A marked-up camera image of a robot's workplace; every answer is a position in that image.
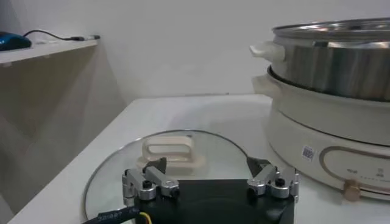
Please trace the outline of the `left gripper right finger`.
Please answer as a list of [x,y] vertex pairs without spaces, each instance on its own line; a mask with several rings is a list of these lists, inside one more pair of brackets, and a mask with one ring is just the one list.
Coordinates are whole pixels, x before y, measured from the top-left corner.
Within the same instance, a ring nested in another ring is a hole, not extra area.
[[247,180],[249,194],[253,197],[270,195],[276,199],[292,197],[299,200],[299,174],[294,167],[280,170],[266,159],[247,157],[247,166],[252,178]]

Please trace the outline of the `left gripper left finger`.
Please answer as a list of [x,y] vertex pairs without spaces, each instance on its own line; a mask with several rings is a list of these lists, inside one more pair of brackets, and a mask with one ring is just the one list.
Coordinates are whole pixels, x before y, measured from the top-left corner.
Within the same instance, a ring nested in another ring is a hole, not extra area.
[[130,206],[135,198],[141,201],[155,200],[162,197],[178,199],[179,181],[166,176],[167,158],[149,161],[141,171],[127,169],[122,174],[122,199],[125,206]]

